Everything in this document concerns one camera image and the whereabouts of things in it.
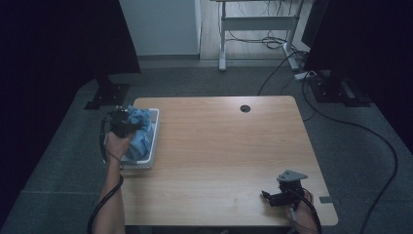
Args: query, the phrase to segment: black equipment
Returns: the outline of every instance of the black equipment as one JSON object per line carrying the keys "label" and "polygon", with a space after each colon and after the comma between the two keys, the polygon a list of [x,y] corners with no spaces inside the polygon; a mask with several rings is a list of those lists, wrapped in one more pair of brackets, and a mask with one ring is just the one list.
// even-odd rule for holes
{"label": "black equipment", "polygon": [[104,141],[105,141],[105,136],[106,136],[105,126],[106,126],[106,123],[108,122],[108,118],[110,117],[110,120],[109,120],[110,132],[113,132],[116,136],[120,138],[125,138],[129,134],[142,128],[141,122],[137,124],[132,124],[129,121],[129,116],[130,114],[128,113],[127,109],[118,106],[115,111],[108,112],[106,116],[103,118],[101,125],[100,125],[99,141],[100,141],[100,151],[102,153],[104,162],[106,162],[106,150],[104,147]]}
{"label": "black equipment", "polygon": [[295,210],[298,203],[301,201],[295,193],[304,197],[304,189],[301,186],[301,179],[304,178],[307,178],[307,176],[287,170],[277,178],[277,181],[280,183],[280,190],[282,192],[279,194],[270,195],[268,192],[262,191],[262,195],[268,200],[272,207],[294,205]]}
{"label": "black equipment", "polygon": [[280,183],[281,193],[271,195],[265,191],[261,192],[264,198],[268,200],[271,207],[290,206],[295,211],[298,208],[298,204],[303,201],[311,210],[317,226],[317,233],[321,234],[321,223],[319,222],[317,211],[313,204],[305,198],[305,188],[301,186],[301,179],[304,178],[307,178],[307,176],[287,170],[277,178],[277,181]]}

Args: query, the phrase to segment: white wall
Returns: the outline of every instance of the white wall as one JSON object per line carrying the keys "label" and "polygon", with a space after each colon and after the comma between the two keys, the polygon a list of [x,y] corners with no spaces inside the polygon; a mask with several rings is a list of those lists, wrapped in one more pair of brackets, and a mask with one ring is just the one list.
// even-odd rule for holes
{"label": "white wall", "polygon": [[138,56],[198,55],[200,0],[120,0]]}

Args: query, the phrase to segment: black stand base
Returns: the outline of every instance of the black stand base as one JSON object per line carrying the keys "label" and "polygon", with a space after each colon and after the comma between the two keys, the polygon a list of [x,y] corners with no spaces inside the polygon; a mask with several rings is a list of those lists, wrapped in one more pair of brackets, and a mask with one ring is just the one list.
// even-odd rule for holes
{"label": "black stand base", "polygon": [[123,105],[130,86],[128,84],[113,84],[105,89],[99,87],[94,99],[88,101],[84,109],[96,110],[101,105]]}
{"label": "black stand base", "polygon": [[310,80],[317,102],[344,103],[349,107],[368,107],[371,99],[363,94],[351,80],[343,80],[339,87],[330,87],[323,80]]}

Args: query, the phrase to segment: blue cloth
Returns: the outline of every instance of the blue cloth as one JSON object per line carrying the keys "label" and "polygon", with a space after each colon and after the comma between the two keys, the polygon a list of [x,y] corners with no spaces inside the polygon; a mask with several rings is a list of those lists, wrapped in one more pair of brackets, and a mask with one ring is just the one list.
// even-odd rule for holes
{"label": "blue cloth", "polygon": [[136,109],[133,106],[128,107],[130,117],[128,122],[132,124],[142,124],[142,128],[136,131],[131,139],[128,152],[125,154],[127,160],[141,161],[149,158],[151,151],[153,128],[151,123],[151,112],[144,109]]}

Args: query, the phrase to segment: human arm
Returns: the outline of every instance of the human arm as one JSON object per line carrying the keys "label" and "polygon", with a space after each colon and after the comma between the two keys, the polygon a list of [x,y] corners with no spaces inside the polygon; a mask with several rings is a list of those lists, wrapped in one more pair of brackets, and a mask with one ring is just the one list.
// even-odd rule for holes
{"label": "human arm", "polygon": [[[313,204],[313,195],[305,191],[304,197]],[[309,206],[301,201],[295,211],[291,207],[284,207],[285,214],[294,229],[300,234],[318,233],[316,222]]]}
{"label": "human arm", "polygon": [[[119,183],[121,158],[128,151],[132,136],[119,138],[115,134],[109,133],[106,141],[106,178],[99,201]],[[125,233],[125,213],[121,188],[97,213],[93,233]]]}

